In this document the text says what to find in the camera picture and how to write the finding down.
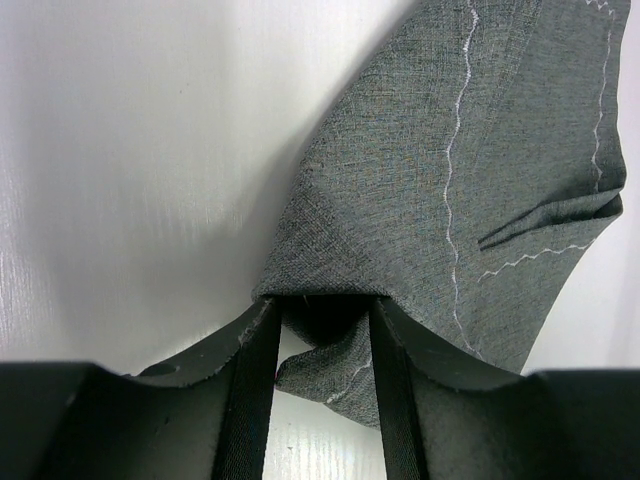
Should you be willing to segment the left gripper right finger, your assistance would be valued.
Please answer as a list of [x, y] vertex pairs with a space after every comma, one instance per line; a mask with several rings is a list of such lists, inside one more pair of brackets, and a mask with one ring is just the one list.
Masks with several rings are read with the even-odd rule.
[[411, 319], [369, 311], [376, 397], [391, 479], [635, 479], [633, 369], [494, 367]]

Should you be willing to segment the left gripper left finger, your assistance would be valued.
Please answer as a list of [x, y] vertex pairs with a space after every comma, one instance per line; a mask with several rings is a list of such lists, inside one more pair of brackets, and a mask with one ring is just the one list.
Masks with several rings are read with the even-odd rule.
[[272, 299], [137, 375], [1, 366], [5, 479], [258, 479], [281, 333]]

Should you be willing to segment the grey cloth napkin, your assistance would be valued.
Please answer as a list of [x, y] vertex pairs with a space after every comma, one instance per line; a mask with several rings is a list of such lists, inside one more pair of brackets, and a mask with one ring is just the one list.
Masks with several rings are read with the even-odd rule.
[[622, 212], [627, 1], [420, 1], [310, 142], [255, 288], [309, 345], [276, 386], [379, 424], [367, 301], [520, 372]]

